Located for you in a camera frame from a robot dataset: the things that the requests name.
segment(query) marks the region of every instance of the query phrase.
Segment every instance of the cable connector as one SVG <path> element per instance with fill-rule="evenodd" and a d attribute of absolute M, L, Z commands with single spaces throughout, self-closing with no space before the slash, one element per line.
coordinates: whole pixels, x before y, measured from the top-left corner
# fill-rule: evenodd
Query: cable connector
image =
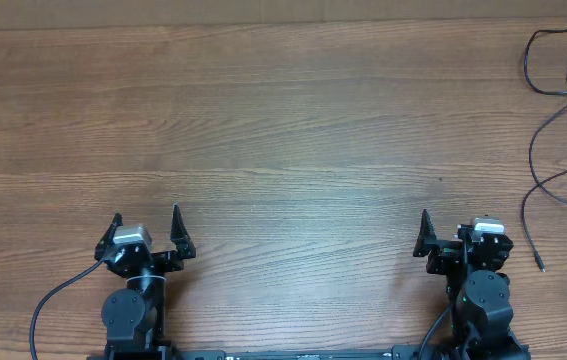
<path fill-rule="evenodd" d="M 536 261 L 536 265 L 539 266 L 539 269 L 545 272 L 545 265 L 543 264 L 543 259 L 541 259 L 541 254 L 536 250 L 534 250 L 534 260 Z"/>

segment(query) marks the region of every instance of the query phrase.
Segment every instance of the wooden table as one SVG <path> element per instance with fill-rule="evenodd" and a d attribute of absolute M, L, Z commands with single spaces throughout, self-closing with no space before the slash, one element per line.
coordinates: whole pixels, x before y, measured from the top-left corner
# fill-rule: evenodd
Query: wooden table
<path fill-rule="evenodd" d="M 567 358 L 567 207 L 530 199 L 548 268 L 521 230 L 533 131 L 567 103 L 533 93 L 530 34 L 567 19 L 0 32 L 0 359 L 28 359 L 36 303 L 92 264 L 115 211 L 157 249 L 179 202 L 199 256 L 169 276 L 181 349 L 385 348 L 419 342 L 445 279 L 411 256 L 420 212 L 451 237 L 500 216 L 515 241 L 513 329 Z M 563 88 L 567 35 L 532 75 Z M 567 168 L 567 115 L 538 142 Z M 553 189 L 567 196 L 567 177 Z M 41 359 L 105 344 L 104 268 L 62 291 Z"/>

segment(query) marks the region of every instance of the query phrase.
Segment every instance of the cable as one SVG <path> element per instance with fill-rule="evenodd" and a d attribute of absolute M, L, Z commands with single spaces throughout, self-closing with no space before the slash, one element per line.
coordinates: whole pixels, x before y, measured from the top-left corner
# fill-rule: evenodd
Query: cable
<path fill-rule="evenodd" d="M 470 334 L 467 335 L 465 341 L 463 341 L 463 345 L 461 346 L 461 351 L 459 352 L 459 358 L 462 358 L 463 354 L 467 353 L 467 347 L 470 345 L 470 341 L 472 341 L 472 337 Z"/>
<path fill-rule="evenodd" d="M 30 324 L 30 354 L 32 355 L 32 359 L 33 360 L 38 360 L 38 357 L 36 356 L 36 347 L 34 346 L 34 330 L 36 328 L 36 318 L 39 316 L 39 312 L 41 312 L 41 309 L 43 308 L 43 305 L 45 305 L 45 303 L 50 300 L 50 298 L 52 296 L 54 296 L 54 294 L 56 294 L 57 292 L 61 291 L 63 288 L 65 288 L 68 285 L 71 285 L 73 283 L 75 283 L 77 280 L 80 280 L 81 278 L 83 278 L 84 276 L 88 275 L 89 273 L 91 273 L 92 271 L 96 270 L 96 268 L 98 268 L 101 264 L 103 264 L 103 260 L 106 257 L 103 256 L 99 261 L 97 261 L 94 265 L 90 266 L 89 268 L 87 268 L 85 271 L 83 271 L 82 273 L 76 275 L 75 277 L 71 278 L 70 280 L 64 282 L 63 284 L 55 287 L 52 291 L 50 291 L 47 295 L 45 295 L 45 297 L 43 299 L 41 299 L 41 301 L 39 302 L 39 304 L 36 306 L 36 310 L 34 310 L 34 315 L 32 316 L 32 323 Z"/>
<path fill-rule="evenodd" d="M 430 330 L 427 331 L 427 334 L 425 334 L 425 338 L 423 338 L 423 343 L 421 344 L 421 347 L 419 348 L 418 360 L 423 360 L 423 353 L 425 352 L 425 346 L 430 341 L 430 338 L 432 337 L 432 335 L 434 334 L 436 329 L 439 327 L 439 325 L 441 325 L 441 321 L 443 321 L 443 319 L 445 319 L 445 317 L 450 314 L 450 311 L 452 311 L 453 307 L 454 307 L 454 302 L 451 302 L 450 305 L 447 307 L 447 309 L 445 309 L 445 311 L 443 311 L 441 316 L 439 316 L 439 318 L 436 319 L 434 324 L 432 324 L 432 327 L 430 328 Z"/>
<path fill-rule="evenodd" d="M 530 87 L 539 94 L 543 94 L 543 95 L 567 95 L 567 91 L 545 91 L 545 90 L 539 89 L 538 87 L 536 87 L 532 83 L 532 80 L 530 80 L 530 75 L 529 75 L 528 69 L 527 69 L 528 68 L 528 58 L 530 56 L 530 47 L 532 46 L 532 43 L 534 42 L 534 40 L 536 40 L 536 36 L 538 34 L 562 34 L 562 33 L 567 33 L 567 29 L 563 29 L 563 30 L 536 30 L 534 32 L 534 34 L 532 34 L 532 37 L 530 37 L 530 40 L 527 42 L 527 46 L 525 47 L 525 57 L 523 58 L 523 73 L 525 74 L 525 80 L 530 85 Z"/>
<path fill-rule="evenodd" d="M 537 30 L 534 32 L 534 34 L 532 35 L 532 37 L 530 38 L 530 40 L 527 43 L 527 46 L 525 47 L 525 57 L 523 60 L 523 72 L 525 74 L 525 80 L 527 81 L 527 83 L 530 85 L 530 87 L 536 91 L 537 93 L 543 94 L 543 95 L 554 95 L 554 96 L 567 96 L 567 91 L 545 91 L 545 90 L 541 90 L 538 87 L 536 87 L 533 83 L 532 80 L 530 79 L 529 73 L 528 73 L 528 57 L 529 57 L 529 53 L 530 53 L 530 46 L 532 45 L 532 42 L 534 42 L 536 36 L 538 34 L 559 34 L 559 33 L 566 33 L 567 29 L 563 29 L 563 30 Z M 561 171 L 558 174 L 554 174 L 550 177 L 548 177 L 547 179 L 541 181 L 537 174 L 536 171 L 534 169 L 534 160 L 533 160 L 533 156 L 532 153 L 534 151 L 534 142 L 536 141 L 537 136 L 539 135 L 539 133 L 549 124 L 551 124 L 554 120 L 556 120 L 558 117 L 560 117 L 561 115 L 563 115 L 565 112 L 567 111 L 567 105 L 565 105 L 563 108 L 561 108 L 559 111 L 557 111 L 554 115 L 552 115 L 550 118 L 548 118 L 547 120 L 545 120 L 545 122 L 543 122 L 543 124 L 541 124 L 541 126 L 539 126 L 537 128 L 537 130 L 534 132 L 534 135 L 532 136 L 532 140 L 530 141 L 530 147 L 529 147 L 529 151 L 528 151 L 528 162 L 530 165 L 530 172 L 532 173 L 532 177 L 534 178 L 534 182 L 536 183 L 536 185 L 534 185 L 534 187 L 532 187 L 527 194 L 525 194 L 525 196 L 523 197 L 523 201 L 521 202 L 521 223 L 523 224 L 523 230 L 525 232 L 525 236 L 527 237 L 530 246 L 532 248 L 532 252 L 534 254 L 534 260 L 536 261 L 536 264 L 538 265 L 539 269 L 541 269 L 541 271 L 545 272 L 545 265 L 543 264 L 543 259 L 541 258 L 541 255 L 539 254 L 538 250 L 536 249 L 536 246 L 534 245 L 534 240 L 532 239 L 532 235 L 530 234 L 530 231 L 528 229 L 527 226 L 527 222 L 525 219 L 525 205 L 527 203 L 527 199 L 530 197 L 530 195 L 534 192 L 534 190 L 540 188 L 541 190 L 543 190 L 543 192 L 545 192 L 546 194 L 548 194 L 550 197 L 552 197 L 553 199 L 557 200 L 560 203 L 563 203 L 565 205 L 567 205 L 567 199 L 558 196 L 556 194 L 554 194 L 553 192 L 551 192 L 550 190 L 548 190 L 544 185 L 560 176 L 563 176 L 565 174 L 567 174 L 567 170 Z"/>

